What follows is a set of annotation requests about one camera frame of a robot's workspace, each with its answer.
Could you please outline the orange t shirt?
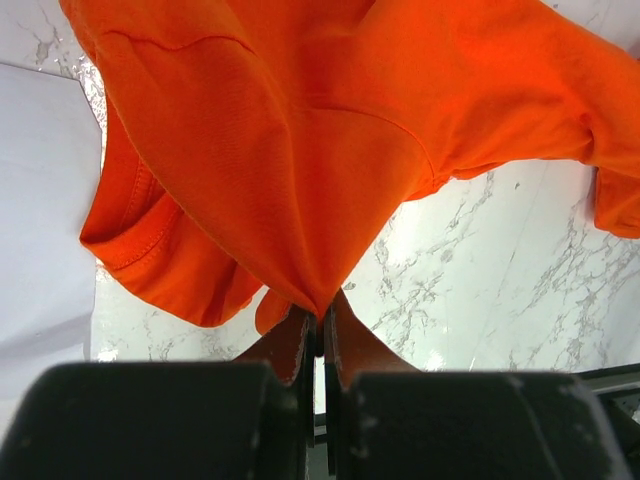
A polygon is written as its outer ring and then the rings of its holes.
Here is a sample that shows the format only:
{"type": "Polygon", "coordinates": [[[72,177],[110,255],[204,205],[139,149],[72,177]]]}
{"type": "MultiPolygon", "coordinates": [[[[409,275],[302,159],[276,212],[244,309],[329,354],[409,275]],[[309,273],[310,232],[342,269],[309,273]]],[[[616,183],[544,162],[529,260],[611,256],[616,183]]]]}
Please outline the orange t shirt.
{"type": "Polygon", "coordinates": [[[216,327],[326,312],[397,207],[507,162],[597,170],[639,235],[639,63],[539,1],[65,1],[104,83],[82,244],[216,327]]]}

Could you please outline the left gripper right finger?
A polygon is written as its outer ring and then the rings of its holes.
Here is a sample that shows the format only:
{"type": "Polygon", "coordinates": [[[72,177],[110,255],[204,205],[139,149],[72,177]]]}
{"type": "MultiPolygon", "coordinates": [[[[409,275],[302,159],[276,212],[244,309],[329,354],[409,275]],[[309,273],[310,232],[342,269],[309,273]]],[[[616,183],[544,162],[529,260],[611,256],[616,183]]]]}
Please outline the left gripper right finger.
{"type": "Polygon", "coordinates": [[[338,479],[629,479],[578,374],[423,372],[338,294],[324,324],[328,469],[338,479]]]}

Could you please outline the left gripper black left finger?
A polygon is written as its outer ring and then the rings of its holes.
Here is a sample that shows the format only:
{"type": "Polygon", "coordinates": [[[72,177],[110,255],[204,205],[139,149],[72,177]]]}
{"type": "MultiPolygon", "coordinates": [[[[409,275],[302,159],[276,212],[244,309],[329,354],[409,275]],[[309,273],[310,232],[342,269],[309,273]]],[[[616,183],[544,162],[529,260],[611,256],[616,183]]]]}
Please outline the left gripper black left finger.
{"type": "Polygon", "coordinates": [[[293,308],[234,360],[75,363],[27,391],[5,479],[302,479],[315,318],[293,308]]]}

